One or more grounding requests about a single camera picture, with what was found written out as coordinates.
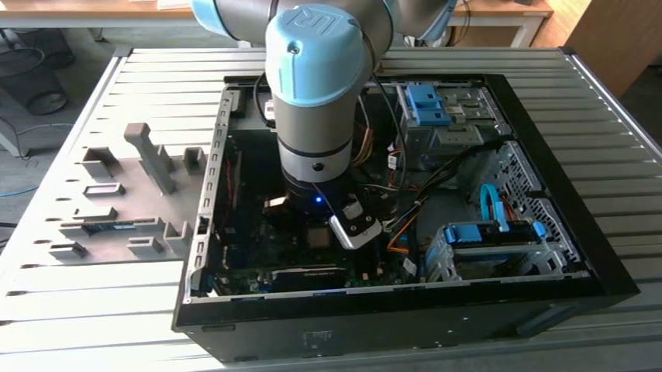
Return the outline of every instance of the metal slotted table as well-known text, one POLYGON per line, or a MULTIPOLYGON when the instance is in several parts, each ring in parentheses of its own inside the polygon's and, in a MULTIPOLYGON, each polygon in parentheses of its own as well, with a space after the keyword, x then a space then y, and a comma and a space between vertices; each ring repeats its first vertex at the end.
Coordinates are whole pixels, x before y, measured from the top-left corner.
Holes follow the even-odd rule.
MULTIPOLYGON (((311 370, 378 364, 375 370, 383 370, 406 363, 427 370, 557 371, 662 366, 662 153, 581 60, 559 50, 393 50, 383 66, 386 74, 509 77, 641 294, 523 341, 235 367, 311 370)), ((72 165, 76 151, 106 144, 116 158, 136 157, 122 138, 136 116, 152 128, 154 144, 166 145, 171 155, 190 146, 207 151, 223 77, 258 75, 263 68, 262 50, 134 50, 111 60, 0 256, 0 366, 9 366, 3 370, 232 367, 171 331, 180 260, 62 264, 35 239, 62 238, 44 221, 44 206, 63 198, 67 181, 86 176, 72 165)), ((66 203, 72 207, 80 198, 66 203)))

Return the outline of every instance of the blue cable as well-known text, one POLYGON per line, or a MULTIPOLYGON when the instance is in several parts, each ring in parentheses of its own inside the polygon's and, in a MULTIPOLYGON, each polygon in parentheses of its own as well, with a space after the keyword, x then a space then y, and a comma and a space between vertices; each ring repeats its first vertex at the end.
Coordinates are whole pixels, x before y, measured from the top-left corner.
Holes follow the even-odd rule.
POLYGON ((487 204, 487 196, 490 196, 490 204, 493 207, 494 220, 499 223, 502 231, 510 231, 509 222, 506 220, 506 211, 503 202, 499 198, 499 192, 493 184, 481 186, 481 218, 483 221, 490 221, 490 206, 487 204))
POLYGON ((5 197, 5 196, 15 196, 15 195, 26 194, 31 191, 35 191, 38 188, 39 188, 39 186, 35 186, 34 188, 28 188, 27 190, 23 190, 23 191, 5 192, 4 194, 0 194, 0 198, 5 197))

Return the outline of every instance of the robot logo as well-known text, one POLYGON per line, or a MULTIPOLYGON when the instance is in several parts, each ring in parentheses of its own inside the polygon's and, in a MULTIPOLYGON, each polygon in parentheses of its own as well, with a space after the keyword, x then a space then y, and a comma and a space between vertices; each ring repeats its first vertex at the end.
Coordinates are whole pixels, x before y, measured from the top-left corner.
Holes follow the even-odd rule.
POLYGON ((304 29, 312 29, 319 35, 324 35, 338 23, 338 15, 320 9, 302 6, 292 22, 304 29))

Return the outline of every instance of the cable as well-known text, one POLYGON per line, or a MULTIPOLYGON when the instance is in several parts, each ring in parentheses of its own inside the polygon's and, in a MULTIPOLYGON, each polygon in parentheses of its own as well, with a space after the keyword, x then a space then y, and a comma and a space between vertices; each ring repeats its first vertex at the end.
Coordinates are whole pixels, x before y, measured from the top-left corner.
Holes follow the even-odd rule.
POLYGON ((475 145, 465 149, 446 164, 430 175, 430 178, 425 182, 421 190, 417 194, 417 199, 421 199, 422 196, 426 196, 430 190, 438 185, 450 180, 455 173, 458 172, 458 167, 469 157, 477 155, 482 151, 497 150, 502 145, 506 139, 497 139, 494 141, 489 141, 482 145, 475 145))
POLYGON ((499 199, 503 205, 506 206, 506 217, 509 221, 518 221, 519 220, 518 213, 515 212, 515 209, 513 209, 509 200, 503 196, 499 196, 499 199))
POLYGON ((465 40, 465 37, 467 37, 469 34, 469 28, 471 27, 471 6, 469 5, 467 0, 462 0, 462 3, 465 5, 465 11, 466 11, 465 20, 462 21, 462 32, 459 33, 458 40, 451 41, 451 43, 449 43, 450 47, 455 47, 465 40))
POLYGON ((382 92, 382 97, 385 98, 386 105, 389 106, 389 113, 391 114, 393 124, 395 125, 395 130, 398 132, 398 137, 401 139, 401 147, 402 147, 402 174, 401 174, 401 184, 398 186, 399 190, 405 190, 405 182, 407 179, 407 148, 405 144, 405 133, 402 132, 402 128, 398 123, 398 119, 395 117, 394 107, 391 106, 391 101, 389 100, 389 95, 386 94, 385 86, 382 82, 377 78, 375 73, 373 73, 373 80, 375 81, 377 86, 379 87, 379 91, 382 92))
POLYGON ((402 233, 405 233, 405 230, 407 230, 407 227, 410 227, 410 225, 414 223, 414 221, 417 220, 417 217, 418 217, 418 214, 421 212, 417 212, 415 215, 409 219, 407 223, 405 224, 405 226, 398 230, 398 233, 393 236, 393 239, 391 241, 389 242, 389 245, 386 246, 386 250, 387 251, 391 251, 394 249, 394 244, 395 242, 398 241, 398 238, 401 237, 402 233))
POLYGON ((12 128, 12 132, 13 132, 13 136, 16 137, 16 149, 19 150, 19 158, 24 161, 28 161, 31 159, 31 157, 24 157, 23 156, 23 152, 22 152, 22 141, 19 140, 19 132, 16 131, 16 127, 13 126, 13 124, 9 122, 9 120, 4 119, 3 116, 0 116, 0 120, 3 120, 7 125, 9 126, 9 128, 12 128))
POLYGON ((15 195, 20 195, 20 194, 27 194, 28 192, 35 191, 38 188, 39 188, 39 186, 35 186, 34 188, 28 188, 27 190, 5 192, 4 194, 0 194, 0 198, 4 198, 5 196, 15 196, 15 195))
POLYGON ((386 186, 382 186, 381 184, 361 184, 365 188, 381 188, 382 190, 386 191, 398 191, 397 188, 389 188, 386 186))
POLYGON ((366 110, 366 103, 363 102, 363 97, 361 96, 359 96, 359 106, 361 106, 361 110, 363 111, 363 119, 366 120, 366 131, 363 133, 363 141, 361 142, 359 153, 357 154, 355 158, 351 159, 353 167, 361 166, 370 159, 370 155, 373 154, 373 142, 374 142, 373 125, 370 124, 370 117, 369 117, 369 112, 366 110))
POLYGON ((409 210, 402 214, 402 216, 394 221, 394 222, 385 222, 385 229, 389 230, 394 226, 398 226, 399 223, 405 220, 405 218, 419 208, 423 206, 423 202, 426 201, 427 197, 422 201, 414 201, 414 206, 409 208, 409 210))
POLYGON ((26 134, 28 132, 32 132, 35 129, 48 128, 50 126, 74 126, 74 124, 68 124, 68 123, 64 123, 64 122, 63 123, 59 122, 59 123, 55 123, 55 124, 43 124, 40 126, 34 126, 34 127, 28 128, 28 129, 22 130, 20 132, 16 133, 16 135, 20 136, 20 135, 23 135, 23 134, 26 134))
POLYGON ((260 77, 255 80, 255 84, 252 86, 252 101, 255 103, 255 108, 258 109, 258 113, 260 114, 260 119, 262 122, 267 127, 274 129, 276 127, 276 122, 274 120, 267 120, 267 117, 264 116, 264 110, 262 109, 262 104, 260 104, 260 97, 259 97, 259 89, 260 89, 260 84, 267 78, 267 72, 263 72, 260 77))

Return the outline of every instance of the table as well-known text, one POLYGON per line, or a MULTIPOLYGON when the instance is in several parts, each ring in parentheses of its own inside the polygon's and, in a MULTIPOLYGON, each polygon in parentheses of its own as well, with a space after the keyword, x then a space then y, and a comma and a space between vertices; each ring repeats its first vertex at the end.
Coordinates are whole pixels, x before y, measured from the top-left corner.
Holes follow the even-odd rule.
MULTIPOLYGON (((182 261, 60 264, 35 239, 62 238, 46 206, 80 176, 83 146, 110 146, 128 120, 176 155, 210 147, 223 77, 258 75, 263 50, 134 50, 111 60, 76 126, 0 256, 0 365, 99 370, 215 370, 223 366, 170 330, 182 261)), ((559 50, 395 49, 385 73, 505 74, 563 165, 641 294, 570 319, 535 338, 427 350, 252 362, 248 370, 406 363, 419 370, 649 370, 662 365, 662 151, 595 80, 559 50)), ((122 159, 127 146, 112 148, 122 159)), ((80 196, 70 191, 70 202, 80 196)), ((402 370, 397 365, 391 370, 402 370)))
MULTIPOLYGON (((543 19, 554 12, 545 0, 531 6, 510 0, 470 0, 470 5, 471 26, 519 28, 513 47, 531 45, 543 19)), ((465 16, 459 5, 450 26, 462 26, 465 16)), ((4 27, 198 26, 190 9, 159 11, 156 2, 128 0, 3 0, 0 20, 4 27)))

